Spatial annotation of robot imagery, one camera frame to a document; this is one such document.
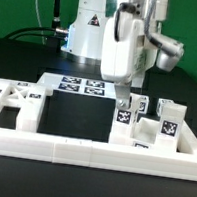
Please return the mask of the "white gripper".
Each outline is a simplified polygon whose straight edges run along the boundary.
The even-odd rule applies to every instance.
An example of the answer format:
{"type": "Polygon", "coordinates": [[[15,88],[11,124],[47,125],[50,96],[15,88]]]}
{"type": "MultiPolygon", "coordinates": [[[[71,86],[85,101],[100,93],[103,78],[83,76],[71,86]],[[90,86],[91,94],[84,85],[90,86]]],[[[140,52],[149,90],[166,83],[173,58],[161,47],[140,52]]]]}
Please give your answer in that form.
{"type": "Polygon", "coordinates": [[[145,36],[141,19],[124,17],[121,20],[119,41],[114,38],[115,19],[110,18],[104,30],[101,60],[101,75],[103,80],[115,84],[116,106],[121,109],[130,107],[130,86],[143,86],[145,71],[154,64],[157,49],[144,43],[145,36]]]}

